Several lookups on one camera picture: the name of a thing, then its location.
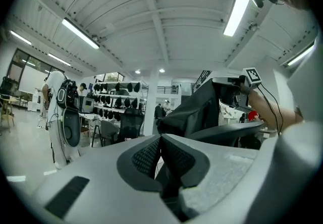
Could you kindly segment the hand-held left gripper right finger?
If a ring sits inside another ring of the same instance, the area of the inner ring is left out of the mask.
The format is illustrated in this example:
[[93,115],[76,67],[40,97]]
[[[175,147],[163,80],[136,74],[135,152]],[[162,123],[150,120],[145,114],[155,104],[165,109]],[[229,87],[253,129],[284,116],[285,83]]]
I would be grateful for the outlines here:
[[177,216],[194,218],[225,199],[258,156],[254,149],[203,143],[172,134],[161,136],[163,200]]

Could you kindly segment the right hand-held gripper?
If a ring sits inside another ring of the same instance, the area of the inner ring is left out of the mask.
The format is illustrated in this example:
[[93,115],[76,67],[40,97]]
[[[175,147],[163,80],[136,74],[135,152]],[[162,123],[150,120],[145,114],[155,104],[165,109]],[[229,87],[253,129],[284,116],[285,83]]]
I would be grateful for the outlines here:
[[251,111],[248,94],[261,84],[261,77],[256,68],[244,68],[239,77],[214,77],[212,82],[230,85],[233,90],[232,107],[240,111]]

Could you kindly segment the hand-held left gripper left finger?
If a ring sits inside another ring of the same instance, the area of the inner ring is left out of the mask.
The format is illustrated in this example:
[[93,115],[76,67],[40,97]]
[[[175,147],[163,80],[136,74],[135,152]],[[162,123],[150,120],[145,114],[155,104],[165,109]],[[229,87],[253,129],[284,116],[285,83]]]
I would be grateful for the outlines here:
[[66,224],[180,224],[154,178],[159,135],[96,148],[49,176],[37,203]]

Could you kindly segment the black clothes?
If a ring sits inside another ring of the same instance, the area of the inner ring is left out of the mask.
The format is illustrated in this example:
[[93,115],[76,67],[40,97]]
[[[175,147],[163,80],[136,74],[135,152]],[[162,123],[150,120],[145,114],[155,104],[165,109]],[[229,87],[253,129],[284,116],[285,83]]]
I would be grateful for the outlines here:
[[206,81],[176,109],[160,120],[160,134],[188,137],[196,132],[219,125],[219,96],[211,79]]

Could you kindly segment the person's right forearm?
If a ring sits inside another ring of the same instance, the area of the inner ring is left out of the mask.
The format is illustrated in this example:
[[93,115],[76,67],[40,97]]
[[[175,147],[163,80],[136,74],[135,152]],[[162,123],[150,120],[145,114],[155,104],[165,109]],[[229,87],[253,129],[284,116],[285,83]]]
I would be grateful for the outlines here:
[[267,122],[268,127],[276,128],[278,134],[294,124],[304,122],[298,112],[282,108],[254,90],[250,91],[248,98],[250,106]]

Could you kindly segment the light wooden stool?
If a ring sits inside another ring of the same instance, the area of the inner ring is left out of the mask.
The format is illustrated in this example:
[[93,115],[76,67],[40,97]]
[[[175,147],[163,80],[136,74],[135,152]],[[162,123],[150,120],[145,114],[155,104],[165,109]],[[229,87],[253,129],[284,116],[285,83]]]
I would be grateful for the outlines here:
[[0,126],[3,120],[7,123],[8,131],[10,132],[11,124],[14,127],[14,114],[13,114],[13,102],[17,100],[12,96],[0,96]]

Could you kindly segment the black stair railing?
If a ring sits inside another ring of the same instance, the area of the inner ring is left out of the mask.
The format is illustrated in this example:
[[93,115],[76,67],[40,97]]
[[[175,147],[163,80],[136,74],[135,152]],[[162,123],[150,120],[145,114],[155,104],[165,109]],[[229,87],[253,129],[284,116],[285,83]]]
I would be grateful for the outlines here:
[[194,93],[209,77],[212,71],[203,70],[197,81],[192,85],[192,93]]

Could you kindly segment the black balcony railing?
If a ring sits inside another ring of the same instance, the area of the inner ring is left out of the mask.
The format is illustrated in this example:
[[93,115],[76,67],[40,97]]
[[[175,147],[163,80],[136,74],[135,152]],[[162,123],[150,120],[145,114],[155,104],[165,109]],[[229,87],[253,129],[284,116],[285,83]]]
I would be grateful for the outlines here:
[[179,93],[179,86],[158,86],[157,93],[159,94],[178,94]]

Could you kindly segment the long ceiling light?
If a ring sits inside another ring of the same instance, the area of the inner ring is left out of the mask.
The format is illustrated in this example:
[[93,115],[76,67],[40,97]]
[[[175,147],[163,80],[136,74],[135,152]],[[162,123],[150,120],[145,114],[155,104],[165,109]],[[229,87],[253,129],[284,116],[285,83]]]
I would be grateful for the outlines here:
[[84,42],[90,45],[92,48],[99,49],[99,45],[96,42],[94,42],[91,38],[89,38],[83,31],[81,31],[78,27],[76,27],[67,18],[64,18],[62,20],[62,24],[70,31],[72,31],[76,36],[78,36],[80,39],[82,39]]
[[230,37],[234,36],[247,9],[248,4],[249,0],[235,0],[233,10],[224,30],[224,35]]
[[68,66],[68,67],[70,67],[70,66],[71,66],[71,64],[70,64],[70,63],[68,63],[68,62],[66,62],[66,61],[64,61],[64,60],[62,60],[62,59],[60,59],[60,58],[58,58],[57,56],[55,56],[55,55],[53,55],[53,54],[51,54],[51,53],[48,53],[48,56],[49,56],[49,57],[51,57],[52,59],[54,59],[54,60],[56,60],[56,61],[58,61],[58,62],[60,62],[60,63],[64,64],[64,65]]
[[313,50],[313,47],[314,47],[314,44],[311,45],[310,47],[308,47],[307,49],[305,49],[303,52],[301,52],[297,56],[295,56],[292,60],[290,60],[287,63],[287,66],[291,66],[291,65],[297,63],[298,61],[300,61],[301,59],[303,59],[306,55],[308,55]]
[[27,40],[26,38],[22,37],[21,35],[19,35],[19,34],[18,34],[18,33],[16,33],[15,31],[10,30],[10,33],[11,33],[14,37],[16,37],[17,39],[19,39],[19,40],[23,41],[24,43],[28,44],[29,46],[31,46],[31,45],[32,45],[32,43],[31,43],[29,40]]

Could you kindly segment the black-framed window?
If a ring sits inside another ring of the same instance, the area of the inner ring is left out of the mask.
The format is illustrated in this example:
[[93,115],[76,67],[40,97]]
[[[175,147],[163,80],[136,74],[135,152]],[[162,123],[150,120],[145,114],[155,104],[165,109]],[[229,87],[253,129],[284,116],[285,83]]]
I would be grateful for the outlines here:
[[20,49],[16,49],[6,78],[12,84],[12,94],[20,96],[21,93],[33,94],[41,90],[45,79],[60,69],[49,65]]

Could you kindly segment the black backpack recording rig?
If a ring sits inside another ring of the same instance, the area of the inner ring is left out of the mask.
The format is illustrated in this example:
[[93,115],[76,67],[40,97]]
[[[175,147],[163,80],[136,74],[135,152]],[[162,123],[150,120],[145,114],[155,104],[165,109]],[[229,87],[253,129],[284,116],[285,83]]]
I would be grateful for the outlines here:
[[75,81],[65,79],[56,96],[57,105],[63,110],[60,121],[63,137],[70,147],[77,147],[80,142],[79,94]]

